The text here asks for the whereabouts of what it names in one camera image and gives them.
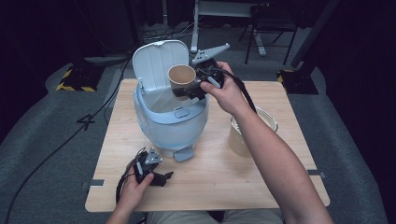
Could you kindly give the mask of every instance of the hand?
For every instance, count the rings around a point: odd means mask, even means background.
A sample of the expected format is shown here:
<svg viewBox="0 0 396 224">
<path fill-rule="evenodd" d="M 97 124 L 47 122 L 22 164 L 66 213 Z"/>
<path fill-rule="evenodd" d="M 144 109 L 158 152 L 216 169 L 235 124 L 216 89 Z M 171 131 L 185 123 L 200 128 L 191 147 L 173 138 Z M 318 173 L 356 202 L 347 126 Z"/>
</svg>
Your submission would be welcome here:
<svg viewBox="0 0 396 224">
<path fill-rule="evenodd" d="M 124 180 L 119 203 L 107 223 L 127 223 L 129 216 L 142 202 L 146 189 L 154 178 L 154 174 L 149 174 L 138 184 L 133 167 L 129 169 L 127 176 Z"/>
<path fill-rule="evenodd" d="M 233 71 L 227 63 L 218 62 L 218 66 L 231 74 Z M 227 75 L 224 75 L 224 85 L 222 89 L 218 89 L 209 82 L 201 82 L 201 88 L 207 93 L 213 95 L 220 107 L 226 112 L 233 116 L 237 113 L 243 113 L 242 111 L 246 108 L 249 109 L 248 102 L 245 100 L 241 90 L 233 82 L 233 79 Z"/>
</svg>

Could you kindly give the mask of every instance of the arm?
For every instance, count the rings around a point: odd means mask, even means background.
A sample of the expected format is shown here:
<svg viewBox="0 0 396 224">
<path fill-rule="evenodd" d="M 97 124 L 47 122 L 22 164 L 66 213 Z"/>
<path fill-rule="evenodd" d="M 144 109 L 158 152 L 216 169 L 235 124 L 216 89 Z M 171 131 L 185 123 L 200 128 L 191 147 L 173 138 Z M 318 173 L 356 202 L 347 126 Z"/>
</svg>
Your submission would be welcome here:
<svg viewBox="0 0 396 224">
<path fill-rule="evenodd" d="M 232 72 L 227 63 L 219 67 Z M 300 160 L 291 148 L 249 107 L 233 80 L 225 76 L 222 89 L 207 82 L 201 88 L 238 122 L 268 189 L 282 210 L 286 223 L 332 223 L 326 207 Z"/>
<path fill-rule="evenodd" d="M 146 189 L 154 178 L 154 174 L 149 174 L 139 185 L 134 177 L 134 168 L 128 171 L 128 175 L 130 176 L 124 181 L 119 203 L 108 219 L 107 224 L 128 223 L 129 216 L 142 202 Z"/>
</svg>

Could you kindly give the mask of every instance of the black chair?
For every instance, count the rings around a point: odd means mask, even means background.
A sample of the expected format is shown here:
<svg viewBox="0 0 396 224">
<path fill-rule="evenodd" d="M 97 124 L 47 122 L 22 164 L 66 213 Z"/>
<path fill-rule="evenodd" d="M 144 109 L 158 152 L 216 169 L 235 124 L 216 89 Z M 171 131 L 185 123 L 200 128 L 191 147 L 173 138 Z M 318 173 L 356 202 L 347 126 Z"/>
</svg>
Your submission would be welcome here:
<svg viewBox="0 0 396 224">
<path fill-rule="evenodd" d="M 245 64 L 248 63 L 248 55 L 250 53 L 250 48 L 254 47 L 281 47 L 288 48 L 285 60 L 283 64 L 286 64 L 286 60 L 289 57 L 290 48 L 293 44 L 294 37 L 297 33 L 297 25 L 289 14 L 288 10 L 280 4 L 277 3 L 259 3 L 256 6 L 250 8 L 250 23 L 245 27 L 244 32 L 239 37 L 239 41 L 242 39 L 245 33 L 250 33 L 250 39 L 247 46 L 247 57 L 245 59 Z M 275 42 L 280 38 L 280 36 L 285 32 L 293 32 L 290 43 L 288 45 L 276 45 Z M 278 34 L 274 39 L 273 43 L 263 44 L 263 45 L 252 45 L 252 39 L 255 34 L 260 33 L 272 33 Z"/>
</svg>

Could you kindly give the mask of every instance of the person's leg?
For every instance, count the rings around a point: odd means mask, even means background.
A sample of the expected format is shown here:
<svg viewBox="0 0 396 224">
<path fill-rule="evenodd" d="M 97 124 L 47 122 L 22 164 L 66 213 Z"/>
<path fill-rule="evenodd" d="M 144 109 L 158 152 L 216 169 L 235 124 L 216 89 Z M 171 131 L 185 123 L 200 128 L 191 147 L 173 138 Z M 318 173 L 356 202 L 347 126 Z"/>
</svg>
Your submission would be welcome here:
<svg viewBox="0 0 396 224">
<path fill-rule="evenodd" d="M 148 212 L 146 217 L 147 224 L 219 224 L 206 211 Z"/>
<path fill-rule="evenodd" d="M 283 224 L 283 217 L 278 208 L 227 210 L 221 223 Z"/>
</svg>

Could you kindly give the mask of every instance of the person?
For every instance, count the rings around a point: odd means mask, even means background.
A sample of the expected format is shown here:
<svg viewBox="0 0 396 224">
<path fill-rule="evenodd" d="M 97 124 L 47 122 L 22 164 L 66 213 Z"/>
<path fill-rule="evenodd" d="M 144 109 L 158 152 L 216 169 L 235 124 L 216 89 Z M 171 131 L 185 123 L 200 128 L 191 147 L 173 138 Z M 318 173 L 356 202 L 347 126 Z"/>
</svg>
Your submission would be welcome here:
<svg viewBox="0 0 396 224">
<path fill-rule="evenodd" d="M 233 73 L 230 65 L 218 62 L 219 68 Z M 213 95 L 219 106 L 230 113 L 237 121 L 241 134 L 247 144 L 250 154 L 257 165 L 262 179 L 278 203 L 283 220 L 286 223 L 333 223 L 332 218 L 308 176 L 300 160 L 291 148 L 266 125 L 251 109 L 242 92 L 233 80 L 224 76 L 224 85 L 221 89 L 208 82 L 202 82 L 201 88 Z M 148 175 L 138 185 L 135 178 L 127 178 L 121 192 L 120 202 L 107 223 L 127 223 L 129 215 L 142 201 L 146 188 L 153 176 Z M 257 215 L 259 218 L 268 218 L 262 222 L 258 219 L 248 221 L 235 220 L 239 215 L 248 218 Z M 274 210 L 259 209 L 252 211 L 226 211 L 222 223 L 272 223 L 279 222 L 280 213 Z M 147 223 L 218 223 L 205 211 L 195 212 L 152 212 L 148 213 Z"/>
</svg>

